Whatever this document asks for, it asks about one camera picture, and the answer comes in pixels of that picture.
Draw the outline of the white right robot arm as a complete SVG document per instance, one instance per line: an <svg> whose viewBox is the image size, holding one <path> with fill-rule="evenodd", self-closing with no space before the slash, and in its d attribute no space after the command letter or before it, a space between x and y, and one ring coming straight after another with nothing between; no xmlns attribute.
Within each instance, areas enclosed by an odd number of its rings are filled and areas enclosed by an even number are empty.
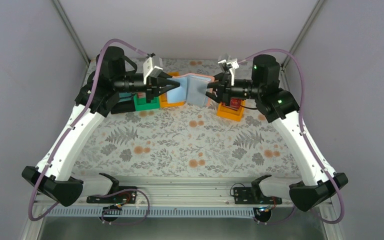
<svg viewBox="0 0 384 240"><path fill-rule="evenodd" d="M252 184L257 198L288 199L297 209L307 212L337 194L348 183L347 176L337 172L314 143L296 99L289 91L280 88L281 66L274 56L255 56L250 79L236 77L239 68L236 59L220 59L218 65L221 73L207 85L213 92L206 92L206 96L227 105L231 99L254 100L256 109L286 143L300 171L300 179L272 175L258 178Z"/></svg>

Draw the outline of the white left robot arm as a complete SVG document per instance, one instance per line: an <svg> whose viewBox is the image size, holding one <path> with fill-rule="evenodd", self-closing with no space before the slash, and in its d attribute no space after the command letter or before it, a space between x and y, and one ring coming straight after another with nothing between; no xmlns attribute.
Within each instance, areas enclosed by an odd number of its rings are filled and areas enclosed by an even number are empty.
<svg viewBox="0 0 384 240"><path fill-rule="evenodd" d="M120 93L144 93L147 102L176 89L180 84L163 71L149 54L138 72L137 65L122 48L109 46L96 59L96 69L77 97L64 130L36 166L26 166L22 177L42 193L65 207L81 197L105 196L116 191L119 181L100 173L82 178L72 172L75 161L95 129L120 101Z"/></svg>

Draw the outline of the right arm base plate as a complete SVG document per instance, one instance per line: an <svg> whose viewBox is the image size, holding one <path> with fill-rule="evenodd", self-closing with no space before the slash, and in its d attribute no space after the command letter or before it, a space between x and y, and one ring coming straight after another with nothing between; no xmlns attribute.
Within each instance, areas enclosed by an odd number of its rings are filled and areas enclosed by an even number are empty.
<svg viewBox="0 0 384 240"><path fill-rule="evenodd" d="M279 197L264 196L260 191L251 187L234 187L231 195L236 205L281 205L283 200Z"/></svg>

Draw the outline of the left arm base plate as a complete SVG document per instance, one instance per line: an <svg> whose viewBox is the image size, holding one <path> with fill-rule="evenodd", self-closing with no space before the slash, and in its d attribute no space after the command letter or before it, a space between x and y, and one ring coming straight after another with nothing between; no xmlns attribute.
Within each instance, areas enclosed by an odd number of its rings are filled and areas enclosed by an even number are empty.
<svg viewBox="0 0 384 240"><path fill-rule="evenodd" d="M116 195L107 197L88 196L86 202L88 204L135 204L137 198L137 187L136 186L118 186L115 190L111 190L109 194L117 193Z"/></svg>

